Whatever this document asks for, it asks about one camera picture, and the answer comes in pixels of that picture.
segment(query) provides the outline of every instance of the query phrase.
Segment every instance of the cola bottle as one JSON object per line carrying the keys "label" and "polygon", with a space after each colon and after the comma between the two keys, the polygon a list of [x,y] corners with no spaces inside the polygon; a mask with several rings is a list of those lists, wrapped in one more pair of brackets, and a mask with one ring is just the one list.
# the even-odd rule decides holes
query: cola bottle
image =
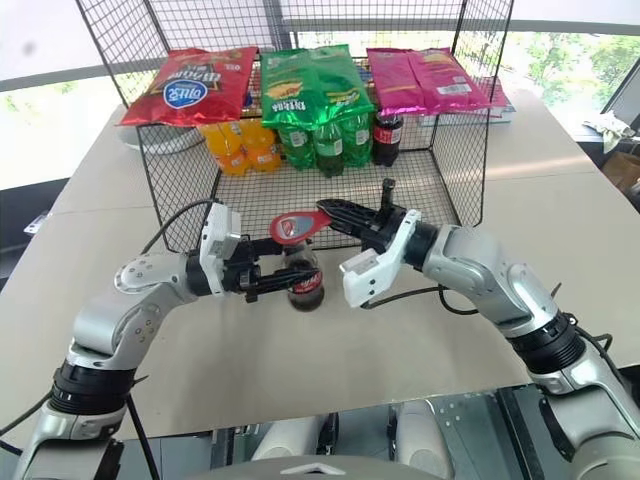
{"label": "cola bottle", "polygon": [[377,114],[373,120],[373,163],[390,167],[400,153],[402,125],[398,115],[383,117]]}
{"label": "cola bottle", "polygon": [[[285,267],[319,268],[318,258],[306,242],[285,246],[283,255]],[[322,271],[318,271],[310,279],[291,287],[287,292],[287,297],[293,308],[301,312],[310,312],[318,308],[324,299]]]}

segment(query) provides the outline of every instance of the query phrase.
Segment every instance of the table surface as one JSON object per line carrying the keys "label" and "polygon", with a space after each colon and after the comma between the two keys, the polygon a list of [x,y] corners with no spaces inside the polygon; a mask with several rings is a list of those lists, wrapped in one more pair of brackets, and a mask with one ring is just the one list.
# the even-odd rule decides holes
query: table surface
{"label": "table surface", "polygon": [[[509,92],[517,114],[489,134],[480,228],[526,260],[557,302],[594,334],[614,336],[619,366],[640,360],[635,252],[640,217],[530,92]],[[0,425],[45,392],[75,314],[112,285],[157,229],[139,154],[114,113],[0,295]],[[140,366],[133,394],[148,435],[346,410],[528,381],[522,362],[480,317],[421,295],[351,310],[337,265],[356,249],[322,251],[326,298],[295,312],[283,294],[247,305],[203,298],[174,310]],[[263,262],[265,271],[275,266]],[[410,269],[392,292],[429,285]],[[22,445],[33,420],[7,436]],[[118,436],[133,438],[127,419]]]}

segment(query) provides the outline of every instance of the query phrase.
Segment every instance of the wire mesh basket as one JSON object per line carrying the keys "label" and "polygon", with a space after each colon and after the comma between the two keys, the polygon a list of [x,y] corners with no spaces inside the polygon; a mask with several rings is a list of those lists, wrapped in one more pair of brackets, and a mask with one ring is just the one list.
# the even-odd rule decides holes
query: wire mesh basket
{"label": "wire mesh basket", "polygon": [[[348,44],[373,92],[367,47],[450,47],[493,98],[513,0],[76,0],[105,67],[128,106],[151,83],[172,49],[275,50]],[[260,64],[249,91],[260,110]],[[196,129],[138,127],[142,159],[159,221],[185,204],[215,197],[242,214],[243,233],[268,236],[271,219],[344,198],[377,208],[382,180],[396,180],[395,202],[433,224],[482,221],[489,109],[474,114],[404,118],[401,153],[390,168],[369,164],[324,178],[286,162],[273,173],[223,174]],[[206,207],[182,215],[165,233],[167,248],[197,248]],[[340,233],[314,237],[315,248],[355,245]]]}

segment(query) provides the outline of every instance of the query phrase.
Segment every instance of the black cable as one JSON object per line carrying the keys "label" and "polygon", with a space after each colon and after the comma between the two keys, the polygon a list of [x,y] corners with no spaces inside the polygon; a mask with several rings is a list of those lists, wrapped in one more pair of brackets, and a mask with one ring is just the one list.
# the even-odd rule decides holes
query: black cable
{"label": "black cable", "polygon": [[603,346],[600,345],[600,343],[594,337],[592,337],[591,334],[589,334],[584,328],[578,325],[574,325],[573,327],[576,329],[576,332],[578,332],[578,335],[580,335],[582,338],[587,340],[596,348],[596,350],[598,350],[598,353],[600,354],[602,359],[607,363],[607,365],[615,375],[616,379],[624,385],[624,382],[622,380],[622,375],[620,375],[620,372],[618,371],[616,364],[613,363],[613,360],[611,360],[611,357],[609,356],[607,351],[603,348]]}
{"label": "black cable", "polygon": [[144,433],[142,422],[140,421],[140,417],[138,416],[138,411],[136,410],[136,406],[133,403],[133,397],[131,396],[131,394],[127,395],[126,402],[127,408],[129,409],[129,415],[131,415],[131,421],[133,422],[133,426],[136,429],[136,434],[138,435],[138,440],[140,441],[140,446],[142,447],[142,453],[144,453],[144,458],[147,461],[147,467],[149,467],[151,478],[152,480],[160,480],[158,467],[156,466],[156,462],[153,459],[153,453],[151,452],[151,446],[149,445],[149,439]]}
{"label": "black cable", "polygon": [[17,447],[14,447],[13,445],[7,443],[7,442],[3,442],[2,440],[0,440],[0,448],[6,452],[12,453],[16,456],[20,456],[22,455],[22,450],[20,450]]}
{"label": "black cable", "polygon": [[144,246],[144,248],[142,249],[142,252],[140,252],[140,255],[144,255],[145,253],[147,253],[151,247],[153,247],[153,245],[158,241],[158,239],[162,236],[162,234],[164,232],[167,231],[167,228],[169,228],[171,226],[171,224],[173,222],[175,222],[178,217],[180,217],[180,215],[182,215],[184,212],[186,212],[187,210],[192,209],[193,207],[197,207],[198,205],[204,205],[204,204],[212,204],[215,200],[213,198],[206,198],[204,200],[196,200],[195,202],[191,202],[186,204],[184,207],[182,207],[181,209],[179,209],[178,211],[176,211],[173,215],[171,215],[166,222],[164,222],[161,226],[160,229],[155,233],[155,235],[153,237],[151,237],[151,240],[149,240],[147,242],[147,244]]}
{"label": "black cable", "polygon": [[442,306],[445,308],[445,310],[451,313],[455,313],[456,315],[475,315],[476,313],[478,313],[478,310],[475,308],[472,310],[458,310],[457,308],[454,308],[451,305],[449,305],[447,303],[447,300],[444,298],[444,291],[449,289],[444,285],[438,284],[437,290],[438,290],[438,297],[440,297],[440,303],[442,303]]}
{"label": "black cable", "polygon": [[419,288],[417,290],[409,290],[407,292],[398,293],[397,295],[391,295],[390,297],[383,298],[382,300],[378,300],[373,303],[365,302],[360,306],[360,308],[363,308],[365,310],[372,310],[386,303],[393,302],[395,300],[400,300],[401,298],[407,298],[407,297],[412,297],[413,295],[420,295],[422,293],[431,293],[431,292],[437,292],[437,291],[438,291],[438,287]]}
{"label": "black cable", "polygon": [[44,403],[47,400],[49,400],[50,397],[51,397],[51,391],[48,391],[47,394],[44,397],[42,397],[40,400],[38,400],[29,410],[24,412],[22,415],[20,415],[14,421],[12,421],[7,426],[5,426],[3,429],[1,429],[0,430],[0,437],[3,437],[5,434],[9,433],[11,430],[16,428],[18,425],[20,425],[22,422],[24,422],[31,415],[36,413],[40,409],[40,407],[42,407],[42,405],[44,405]]}

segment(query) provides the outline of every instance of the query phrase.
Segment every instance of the red chip bag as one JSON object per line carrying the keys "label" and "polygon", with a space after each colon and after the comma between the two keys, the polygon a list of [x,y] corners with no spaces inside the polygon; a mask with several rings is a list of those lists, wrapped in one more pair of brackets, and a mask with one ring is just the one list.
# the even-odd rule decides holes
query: red chip bag
{"label": "red chip bag", "polygon": [[195,127],[239,120],[257,47],[173,50],[121,125]]}

